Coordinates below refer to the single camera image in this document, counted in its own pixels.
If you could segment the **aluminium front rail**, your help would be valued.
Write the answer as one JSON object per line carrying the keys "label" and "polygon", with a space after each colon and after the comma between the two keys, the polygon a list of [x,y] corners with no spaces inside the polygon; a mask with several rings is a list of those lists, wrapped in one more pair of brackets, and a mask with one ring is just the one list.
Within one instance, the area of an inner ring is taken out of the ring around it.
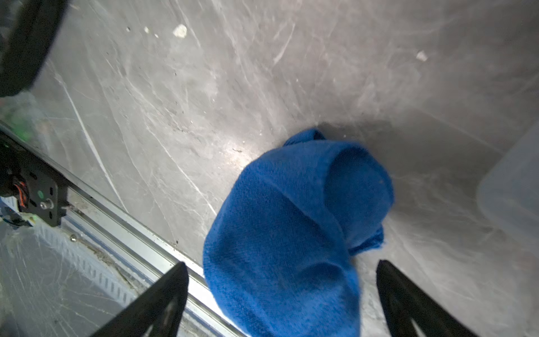
{"label": "aluminium front rail", "polygon": [[38,156],[68,180],[68,206],[59,226],[70,227],[76,238],[85,239],[92,247],[100,248],[104,254],[116,259],[130,273],[148,284],[156,282],[174,265],[183,262],[189,274],[188,312],[217,336],[243,335],[218,308],[198,263],[58,164],[22,144],[21,139],[6,127],[1,128],[1,133]]}

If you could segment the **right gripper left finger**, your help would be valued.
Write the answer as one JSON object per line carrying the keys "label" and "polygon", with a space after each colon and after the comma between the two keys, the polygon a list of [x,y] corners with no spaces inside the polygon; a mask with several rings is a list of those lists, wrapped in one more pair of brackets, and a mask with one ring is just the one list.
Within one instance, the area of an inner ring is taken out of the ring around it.
{"label": "right gripper left finger", "polygon": [[188,285],[188,268],[179,262],[93,335],[177,336]]}

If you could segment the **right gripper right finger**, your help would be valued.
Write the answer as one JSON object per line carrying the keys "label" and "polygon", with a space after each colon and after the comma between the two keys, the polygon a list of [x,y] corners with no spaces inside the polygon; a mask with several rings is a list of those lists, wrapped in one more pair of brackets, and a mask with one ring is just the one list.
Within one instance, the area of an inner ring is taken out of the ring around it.
{"label": "right gripper right finger", "polygon": [[390,261],[381,260],[376,286],[391,336],[475,336]]}

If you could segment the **square clear lunch box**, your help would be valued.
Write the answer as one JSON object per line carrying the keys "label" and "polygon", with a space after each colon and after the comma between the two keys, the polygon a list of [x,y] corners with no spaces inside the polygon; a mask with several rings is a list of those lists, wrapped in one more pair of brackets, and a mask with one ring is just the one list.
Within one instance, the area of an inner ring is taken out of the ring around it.
{"label": "square clear lunch box", "polygon": [[538,125],[481,180],[481,212],[502,231],[538,255]]}

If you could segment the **blue cleaning cloth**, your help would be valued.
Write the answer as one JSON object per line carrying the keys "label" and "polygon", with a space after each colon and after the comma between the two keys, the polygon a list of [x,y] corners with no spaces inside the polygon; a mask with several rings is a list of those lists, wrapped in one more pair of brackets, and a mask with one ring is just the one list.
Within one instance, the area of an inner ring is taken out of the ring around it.
{"label": "blue cleaning cloth", "polygon": [[251,336],[358,336],[352,257],[381,245],[393,203],[362,145],[296,134],[239,175],[206,236],[206,283]]}

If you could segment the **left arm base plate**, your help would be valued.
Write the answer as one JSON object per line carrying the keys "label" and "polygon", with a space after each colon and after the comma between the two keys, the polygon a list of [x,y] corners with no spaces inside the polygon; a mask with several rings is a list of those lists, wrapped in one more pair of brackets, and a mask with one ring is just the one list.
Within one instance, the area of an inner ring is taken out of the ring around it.
{"label": "left arm base plate", "polygon": [[58,227],[68,206],[68,180],[35,154],[1,133],[1,196],[18,209]]}

